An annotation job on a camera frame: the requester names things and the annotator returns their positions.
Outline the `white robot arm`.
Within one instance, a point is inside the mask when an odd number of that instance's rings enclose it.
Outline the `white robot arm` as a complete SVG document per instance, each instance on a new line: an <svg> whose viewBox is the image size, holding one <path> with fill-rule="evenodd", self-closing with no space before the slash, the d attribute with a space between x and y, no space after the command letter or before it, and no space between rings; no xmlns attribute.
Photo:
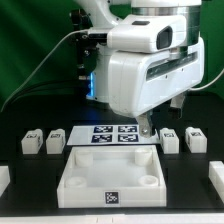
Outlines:
<svg viewBox="0 0 224 224"><path fill-rule="evenodd" d="M136 119L144 137L154 134L152 110L202 81L202 0L74 0L87 13L96 42L93 99Z"/></svg>

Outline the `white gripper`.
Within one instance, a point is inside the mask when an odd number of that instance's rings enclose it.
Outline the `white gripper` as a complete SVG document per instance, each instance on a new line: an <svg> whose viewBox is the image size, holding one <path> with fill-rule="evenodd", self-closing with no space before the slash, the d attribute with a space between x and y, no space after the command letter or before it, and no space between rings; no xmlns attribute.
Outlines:
<svg viewBox="0 0 224 224"><path fill-rule="evenodd" d="M139 133L146 138L154 135L151 113L147 111L172 98L169 112L180 119L185 91L203 78L202 38L188 48L185 58L169 61L169 56L168 50L155 54L117 51L109 61L109 105L119 115L137 117Z"/></svg>

